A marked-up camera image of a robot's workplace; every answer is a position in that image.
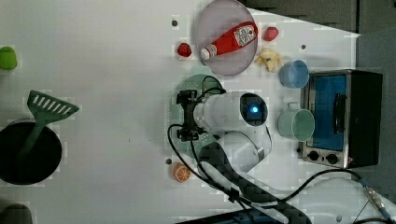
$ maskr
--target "toaster oven window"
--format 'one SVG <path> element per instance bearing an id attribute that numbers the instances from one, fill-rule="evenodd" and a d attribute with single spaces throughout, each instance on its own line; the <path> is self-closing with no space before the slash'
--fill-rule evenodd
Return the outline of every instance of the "toaster oven window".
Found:
<path id="1" fill-rule="evenodd" d="M 309 104 L 315 105 L 313 110 L 315 131 L 307 144 L 309 147 L 342 151 L 344 149 L 344 133 L 343 130 L 337 129 L 340 125 L 340 119 L 338 124 L 335 119 L 340 117 L 340 114 L 345 116 L 345 108 L 340 107 L 337 103 L 340 96 L 345 99 L 347 94 L 347 77 L 339 75 L 311 78 L 313 78 L 311 81 L 313 85 L 310 95 L 314 97 L 310 97 Z"/>

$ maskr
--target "green spatula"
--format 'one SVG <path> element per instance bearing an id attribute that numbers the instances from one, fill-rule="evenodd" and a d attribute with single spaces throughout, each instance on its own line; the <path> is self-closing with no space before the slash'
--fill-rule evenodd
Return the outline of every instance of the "green spatula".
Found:
<path id="1" fill-rule="evenodd" d="M 43 128 L 52 122 L 66 119 L 79 108 L 39 91 L 30 91 L 27 106 L 35 117 L 35 127 L 23 144 L 17 160 L 23 161 L 35 145 Z"/>

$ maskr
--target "toaster oven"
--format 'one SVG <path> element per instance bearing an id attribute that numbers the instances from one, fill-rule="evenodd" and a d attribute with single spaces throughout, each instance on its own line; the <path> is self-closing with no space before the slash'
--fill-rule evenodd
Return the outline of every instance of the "toaster oven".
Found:
<path id="1" fill-rule="evenodd" d="M 315 131 L 303 160 L 338 168 L 378 164 L 382 75 L 357 70 L 310 74 L 304 108 Z"/>

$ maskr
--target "toaster oven knob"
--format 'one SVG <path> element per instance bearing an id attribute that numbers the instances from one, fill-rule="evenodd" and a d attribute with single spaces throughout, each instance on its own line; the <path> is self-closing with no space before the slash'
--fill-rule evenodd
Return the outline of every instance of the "toaster oven knob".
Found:
<path id="1" fill-rule="evenodd" d="M 329 162 L 329 164 L 334 165 L 338 162 L 338 158 L 334 154 L 330 154 L 329 156 L 326 157 L 326 160 Z"/>
<path id="2" fill-rule="evenodd" d="M 311 151 L 308 154 L 309 159 L 311 159 L 311 161 L 317 161 L 319 158 L 319 154 L 316 151 Z"/>

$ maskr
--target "blue light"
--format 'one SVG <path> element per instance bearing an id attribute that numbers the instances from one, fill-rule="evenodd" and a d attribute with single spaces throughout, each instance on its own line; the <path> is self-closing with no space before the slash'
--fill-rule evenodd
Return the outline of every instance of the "blue light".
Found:
<path id="1" fill-rule="evenodd" d="M 250 108 L 250 112 L 251 113 L 257 113 L 257 112 L 259 112 L 259 108 L 257 107 L 257 106 L 252 106 L 251 108 Z"/>

